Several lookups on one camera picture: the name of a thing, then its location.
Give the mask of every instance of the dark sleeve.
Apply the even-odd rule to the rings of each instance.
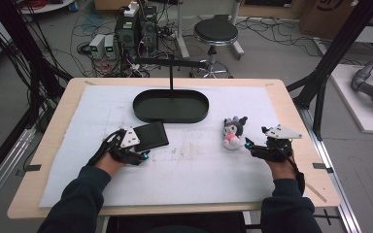
[[[65,187],[38,232],[95,232],[96,218],[104,203],[102,191],[110,180],[101,169],[83,167]]]
[[[314,204],[302,197],[293,179],[275,180],[272,197],[262,201],[261,228],[268,232],[321,232],[313,217]]]

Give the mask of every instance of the black tray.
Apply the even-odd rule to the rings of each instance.
[[[204,94],[187,89],[150,89],[133,102],[135,116],[144,122],[196,123],[207,116],[209,107]]]

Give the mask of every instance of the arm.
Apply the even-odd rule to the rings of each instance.
[[[262,202],[262,232],[321,232],[313,217],[314,204],[302,197],[289,162],[266,162],[271,168],[275,190],[272,197]]]
[[[104,203],[102,191],[124,164],[106,153],[94,167],[85,166],[63,190],[38,232],[95,232]]]

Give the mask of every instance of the stool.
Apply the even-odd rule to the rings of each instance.
[[[232,45],[238,38],[238,29],[226,20],[210,18],[196,23],[193,35],[196,40],[211,47],[208,50],[209,60],[201,60],[207,64],[207,68],[192,68],[190,75],[195,78],[216,78],[221,74],[223,78],[232,78],[228,68],[216,61],[216,47]]]

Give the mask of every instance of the kuromi plush toy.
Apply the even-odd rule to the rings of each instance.
[[[233,119],[226,118],[223,121],[223,146],[229,150],[239,149],[241,144],[241,136],[244,132],[244,125],[247,122],[247,117],[238,118],[235,116]]]

